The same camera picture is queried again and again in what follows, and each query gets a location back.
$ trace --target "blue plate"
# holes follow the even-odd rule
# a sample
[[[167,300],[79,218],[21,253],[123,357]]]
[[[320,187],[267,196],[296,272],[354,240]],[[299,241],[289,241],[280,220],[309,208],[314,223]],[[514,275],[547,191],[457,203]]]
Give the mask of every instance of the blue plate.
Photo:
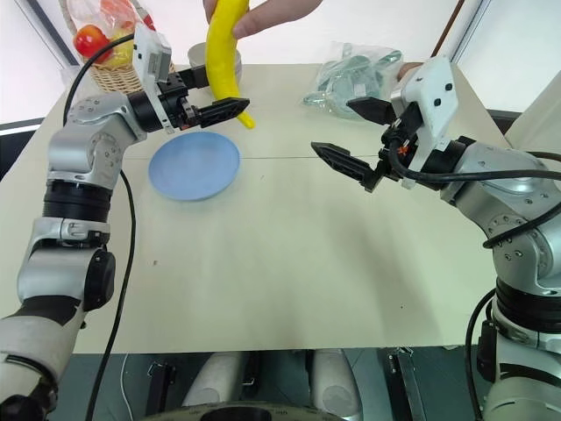
[[[218,133],[194,132],[162,146],[148,167],[150,182],[175,200],[202,200],[227,188],[239,169],[239,150]]]

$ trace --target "white wall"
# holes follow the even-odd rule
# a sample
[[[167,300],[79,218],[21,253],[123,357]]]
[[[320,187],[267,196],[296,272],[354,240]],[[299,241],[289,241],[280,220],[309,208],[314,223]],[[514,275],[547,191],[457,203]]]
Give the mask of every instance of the white wall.
[[[187,62],[190,46],[204,41],[202,0],[144,0],[154,23],[170,41],[174,60]],[[251,5],[263,3],[251,1]],[[331,41],[392,46],[409,61],[427,59],[457,0],[324,0],[305,19],[271,28],[238,45],[247,63],[322,62]],[[467,0],[465,22],[476,0]]]
[[[14,0],[0,1],[0,54],[0,124],[44,117],[64,89],[60,64]]]
[[[561,1],[493,0],[459,61],[490,109],[524,111],[561,69]]]

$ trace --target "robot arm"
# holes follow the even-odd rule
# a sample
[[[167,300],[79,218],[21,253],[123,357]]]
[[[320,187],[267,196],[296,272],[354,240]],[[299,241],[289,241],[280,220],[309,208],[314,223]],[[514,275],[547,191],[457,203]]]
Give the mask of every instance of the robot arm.
[[[0,320],[2,420],[40,420],[54,409],[86,313],[113,294],[107,217],[125,149],[148,132],[206,127],[249,104],[227,98],[201,109],[190,105],[188,90],[208,85],[205,68],[168,74],[171,51],[144,26],[136,29],[135,53],[146,90],[77,103],[49,145],[43,215],[33,224],[18,275],[22,305]]]
[[[481,177],[506,170],[544,173],[545,165],[529,153],[445,137],[458,107],[446,59],[431,59],[409,72],[391,101],[359,98],[348,104],[363,118],[390,124],[376,169],[338,146],[312,147],[367,191],[384,177],[402,180],[408,189],[418,182],[440,191],[445,202],[479,226],[497,272],[493,319],[484,323],[479,343],[478,369],[494,382],[484,418],[559,419],[561,216],[553,214],[522,233],[511,230],[561,203],[561,192],[546,178]]]

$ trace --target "metal bracket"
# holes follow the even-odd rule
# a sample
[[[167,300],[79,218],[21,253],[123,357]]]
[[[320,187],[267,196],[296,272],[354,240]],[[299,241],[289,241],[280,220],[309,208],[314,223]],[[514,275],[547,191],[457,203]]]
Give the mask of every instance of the metal bracket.
[[[407,347],[381,352],[387,390],[395,419],[426,421],[412,355]]]

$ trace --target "finger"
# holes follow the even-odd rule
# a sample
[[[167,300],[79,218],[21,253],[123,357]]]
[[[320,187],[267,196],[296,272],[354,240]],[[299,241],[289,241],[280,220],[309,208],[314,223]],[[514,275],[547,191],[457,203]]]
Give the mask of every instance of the finger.
[[[248,11],[234,26],[233,35],[240,39],[271,26],[303,18],[321,2],[322,0],[268,0]]]
[[[401,66],[400,68],[400,72],[397,74],[397,80],[400,81],[409,70],[411,70],[412,68],[417,68],[421,65],[422,63],[415,61],[403,64],[403,66]]]
[[[204,6],[204,12],[207,15],[207,22],[210,23],[214,10],[217,8],[218,0],[202,0],[202,5]]]

